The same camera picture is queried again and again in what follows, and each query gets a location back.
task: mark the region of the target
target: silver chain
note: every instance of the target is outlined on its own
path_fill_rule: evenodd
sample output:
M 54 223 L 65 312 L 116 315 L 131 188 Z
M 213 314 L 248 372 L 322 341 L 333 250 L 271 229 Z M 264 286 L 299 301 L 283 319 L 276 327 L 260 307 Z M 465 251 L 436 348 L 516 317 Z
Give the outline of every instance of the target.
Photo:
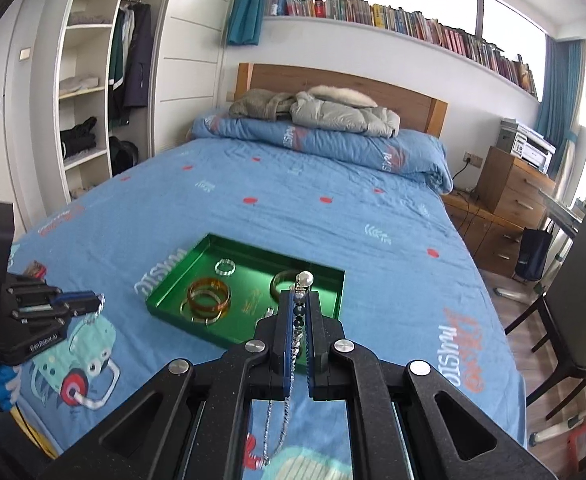
M 293 289 L 293 294 L 295 303 L 302 305 L 305 302 L 307 288 L 300 285 L 299 283 L 296 283 Z M 293 341 L 291 343 L 291 389 L 287 398 L 284 399 L 284 414 L 282 417 L 282 427 L 281 430 L 279 430 L 278 445 L 275 447 L 273 454 L 269 456 L 269 426 L 271 424 L 271 413 L 273 411 L 273 401 L 270 400 L 266 408 L 266 421 L 264 423 L 264 447 L 262 449 L 262 463 L 260 463 L 260 468 L 268 466 L 271 459 L 276 456 L 282 449 L 282 446 L 284 446 L 284 440 L 286 439 L 287 430 L 289 429 L 289 422 L 291 421 L 291 393 L 293 392 L 293 383 L 295 381 L 295 362 L 297 361 L 297 356 L 300 351 L 303 335 L 304 329 L 302 327 L 293 327 Z

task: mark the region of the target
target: gloved hand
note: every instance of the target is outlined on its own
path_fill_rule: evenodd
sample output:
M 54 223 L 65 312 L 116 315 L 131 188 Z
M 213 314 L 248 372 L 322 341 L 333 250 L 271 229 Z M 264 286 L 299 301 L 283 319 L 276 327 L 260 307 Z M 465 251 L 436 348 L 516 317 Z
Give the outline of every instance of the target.
M 22 367 L 0 365 L 0 410 L 9 411 L 20 394 Z

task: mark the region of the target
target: silver bolt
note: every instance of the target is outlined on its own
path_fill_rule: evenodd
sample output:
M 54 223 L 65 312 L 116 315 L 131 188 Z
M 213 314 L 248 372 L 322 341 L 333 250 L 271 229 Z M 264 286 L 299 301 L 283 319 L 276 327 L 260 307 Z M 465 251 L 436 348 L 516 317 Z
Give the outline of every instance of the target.
M 295 284 L 305 287 L 313 285 L 313 274 L 308 272 L 308 270 L 303 270 L 295 277 Z
M 244 348 L 246 348 L 246 351 L 250 352 L 251 354 L 257 354 L 264 350 L 266 348 L 266 345 L 263 341 L 260 341 L 259 339 L 251 339 L 250 341 L 246 342 Z
M 426 361 L 413 361 L 409 364 L 409 370 L 415 375 L 425 376 L 431 373 L 431 365 Z
M 189 362 L 186 359 L 174 359 L 169 363 L 169 371 L 173 375 L 182 375 L 189 371 Z
M 348 339 L 338 339 L 333 346 L 338 352 L 347 353 L 352 352 L 355 348 L 353 341 L 349 341 Z

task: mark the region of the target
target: open closet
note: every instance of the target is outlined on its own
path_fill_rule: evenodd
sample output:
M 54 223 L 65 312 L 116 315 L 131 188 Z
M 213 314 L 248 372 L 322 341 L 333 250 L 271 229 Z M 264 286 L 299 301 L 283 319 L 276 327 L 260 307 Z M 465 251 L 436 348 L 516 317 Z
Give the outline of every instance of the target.
M 49 211 L 123 171 L 129 161 L 149 156 L 149 80 L 163 5 L 164 0 L 47 0 L 49 16 L 40 21 L 33 56 L 32 137 Z M 119 162 L 112 161 L 112 151 Z

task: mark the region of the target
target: green tray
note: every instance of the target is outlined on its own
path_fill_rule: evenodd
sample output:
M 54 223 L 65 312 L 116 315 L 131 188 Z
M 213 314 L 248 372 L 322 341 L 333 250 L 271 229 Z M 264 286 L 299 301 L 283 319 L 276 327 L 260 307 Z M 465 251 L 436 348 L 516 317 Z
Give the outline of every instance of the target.
M 215 273 L 215 264 L 223 258 L 233 260 L 235 272 L 231 276 Z M 338 319 L 344 271 L 305 262 L 283 254 L 241 244 L 217 235 L 208 234 L 179 262 L 147 299 L 148 311 L 160 319 L 193 335 L 224 348 L 253 337 L 257 320 L 265 316 L 269 307 L 277 312 L 278 305 L 269 294 L 269 285 L 275 274 L 283 270 L 309 270 L 314 277 L 313 290 L 320 295 L 322 313 Z M 226 316 L 206 326 L 191 322 L 188 307 L 180 313 L 180 304 L 193 281 L 206 276 L 225 282 L 231 289 L 231 307 Z M 278 290 L 288 288 L 291 282 L 282 282 Z M 305 369 L 307 356 L 304 348 L 296 368 Z

